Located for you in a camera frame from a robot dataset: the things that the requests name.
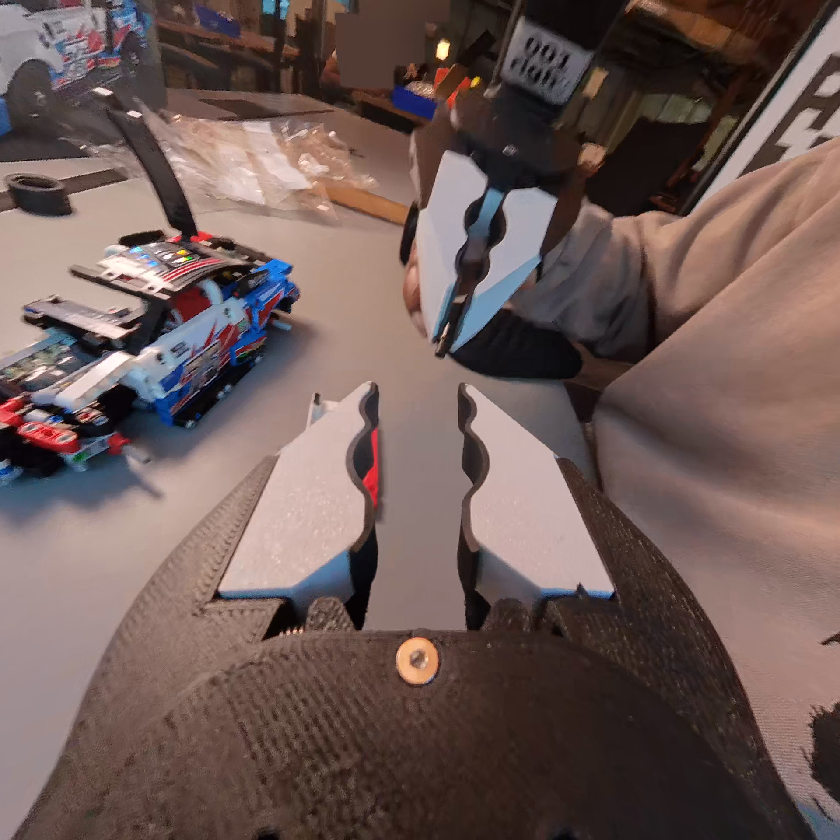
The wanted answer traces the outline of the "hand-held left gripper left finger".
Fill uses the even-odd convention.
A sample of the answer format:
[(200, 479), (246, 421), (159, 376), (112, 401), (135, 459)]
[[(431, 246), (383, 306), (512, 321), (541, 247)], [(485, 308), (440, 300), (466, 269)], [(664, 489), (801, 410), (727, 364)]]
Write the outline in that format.
[(377, 384), (284, 446), (217, 587), (226, 601), (280, 598), (304, 614), (321, 597), (364, 614), (377, 567), (375, 471)]

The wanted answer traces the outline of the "person's right hand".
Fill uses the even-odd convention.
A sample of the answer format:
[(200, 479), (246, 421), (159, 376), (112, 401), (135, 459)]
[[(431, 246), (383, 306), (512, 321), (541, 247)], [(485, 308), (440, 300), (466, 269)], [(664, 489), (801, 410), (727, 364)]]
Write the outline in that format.
[(421, 288), (419, 281), (419, 260), (417, 247), (411, 247), (408, 261), (404, 269), (402, 283), (402, 297), (404, 306), (415, 330), (424, 338), (427, 338), (426, 324), (423, 315)]

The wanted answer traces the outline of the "black lego piece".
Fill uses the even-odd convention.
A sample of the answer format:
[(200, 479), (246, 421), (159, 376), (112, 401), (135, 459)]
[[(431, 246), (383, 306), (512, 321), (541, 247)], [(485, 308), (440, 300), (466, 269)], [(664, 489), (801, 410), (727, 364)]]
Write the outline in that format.
[(478, 285), (489, 271), (490, 250), (505, 232), (505, 222), (496, 220), (503, 198), (503, 192), (489, 187), (466, 209), (466, 239), (456, 252), (455, 280), (444, 293), (433, 337), (438, 358), (454, 348)]

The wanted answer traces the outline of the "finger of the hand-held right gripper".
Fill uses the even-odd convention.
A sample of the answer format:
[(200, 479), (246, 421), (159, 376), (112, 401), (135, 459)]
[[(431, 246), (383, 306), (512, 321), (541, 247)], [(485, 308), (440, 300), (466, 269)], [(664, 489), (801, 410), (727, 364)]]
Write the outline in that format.
[(505, 195), (487, 191), (456, 260), (446, 307), (447, 354), (474, 339), (535, 270), (556, 204), (536, 187)]
[(455, 255), (466, 240), (466, 209), (487, 188), (485, 173), (470, 158), (444, 152), (416, 225), (423, 317), (432, 344), (444, 294), (455, 280)]

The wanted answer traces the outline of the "blue white lego car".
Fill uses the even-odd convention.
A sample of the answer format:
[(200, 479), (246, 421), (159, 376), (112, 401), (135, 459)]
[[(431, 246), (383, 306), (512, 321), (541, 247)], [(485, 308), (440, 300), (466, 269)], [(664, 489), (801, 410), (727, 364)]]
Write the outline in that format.
[(60, 296), (32, 301), (38, 341), (2, 358), (1, 481), (86, 470), (102, 455), (148, 461), (122, 431), (134, 412), (194, 428), (262, 361), (271, 324), (289, 326), (292, 265), (206, 233), (122, 237), (72, 276), (135, 308)]

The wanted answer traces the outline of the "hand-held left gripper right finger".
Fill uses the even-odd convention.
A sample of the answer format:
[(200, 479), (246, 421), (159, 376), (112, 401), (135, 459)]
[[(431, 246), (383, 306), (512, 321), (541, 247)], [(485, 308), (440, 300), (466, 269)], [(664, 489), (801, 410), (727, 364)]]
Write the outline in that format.
[(473, 385), (458, 388), (462, 469), (458, 575), (465, 597), (535, 606), (584, 593), (608, 601), (615, 585), (560, 458)]

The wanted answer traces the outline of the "white printed sign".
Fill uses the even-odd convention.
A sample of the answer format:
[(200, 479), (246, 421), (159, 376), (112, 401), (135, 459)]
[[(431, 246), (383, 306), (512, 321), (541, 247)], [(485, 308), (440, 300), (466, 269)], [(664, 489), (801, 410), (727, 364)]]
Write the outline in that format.
[(825, 2), (678, 214), (740, 176), (792, 160), (839, 135), (839, 2)]

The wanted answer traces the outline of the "blue storage bin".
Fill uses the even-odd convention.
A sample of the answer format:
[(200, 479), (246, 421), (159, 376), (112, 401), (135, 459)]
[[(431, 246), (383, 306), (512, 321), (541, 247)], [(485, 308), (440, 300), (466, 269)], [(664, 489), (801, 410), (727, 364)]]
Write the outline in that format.
[(394, 108), (423, 121), (434, 118), (438, 100), (434, 86), (425, 81), (413, 81), (406, 86), (396, 86), (391, 92)]

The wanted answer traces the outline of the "black rubber tyre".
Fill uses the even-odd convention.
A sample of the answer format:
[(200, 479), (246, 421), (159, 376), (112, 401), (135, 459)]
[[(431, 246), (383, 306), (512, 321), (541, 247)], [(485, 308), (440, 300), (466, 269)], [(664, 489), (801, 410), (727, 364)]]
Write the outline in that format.
[(73, 214), (62, 181), (47, 175), (15, 173), (4, 178), (13, 205), (28, 214), (62, 217)]

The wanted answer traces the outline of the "clear plastic bags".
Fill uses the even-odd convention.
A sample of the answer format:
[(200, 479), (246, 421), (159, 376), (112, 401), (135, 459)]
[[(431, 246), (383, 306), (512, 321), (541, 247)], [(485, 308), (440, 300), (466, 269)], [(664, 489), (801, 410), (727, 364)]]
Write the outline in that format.
[(322, 122), (142, 114), (195, 210), (238, 205), (332, 219), (330, 187), (378, 186), (361, 156)]

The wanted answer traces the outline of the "person's right forearm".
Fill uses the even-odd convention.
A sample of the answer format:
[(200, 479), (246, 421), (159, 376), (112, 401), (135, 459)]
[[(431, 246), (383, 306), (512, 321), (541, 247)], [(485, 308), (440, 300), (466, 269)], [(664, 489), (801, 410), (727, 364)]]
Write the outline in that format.
[(838, 386), (838, 140), (738, 178), (686, 217), (585, 206), (542, 279), (452, 357), (486, 375), (571, 378), (639, 362), (686, 329), (742, 375)]

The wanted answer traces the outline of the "wooden block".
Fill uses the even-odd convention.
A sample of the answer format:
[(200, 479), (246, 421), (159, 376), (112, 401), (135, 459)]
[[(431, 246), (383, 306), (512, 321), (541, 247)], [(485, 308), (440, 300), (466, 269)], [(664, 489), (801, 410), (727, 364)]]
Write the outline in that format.
[(356, 213), (399, 226), (403, 226), (408, 217), (410, 209), (408, 206), (360, 188), (332, 183), (325, 185), (324, 188), (333, 204)]

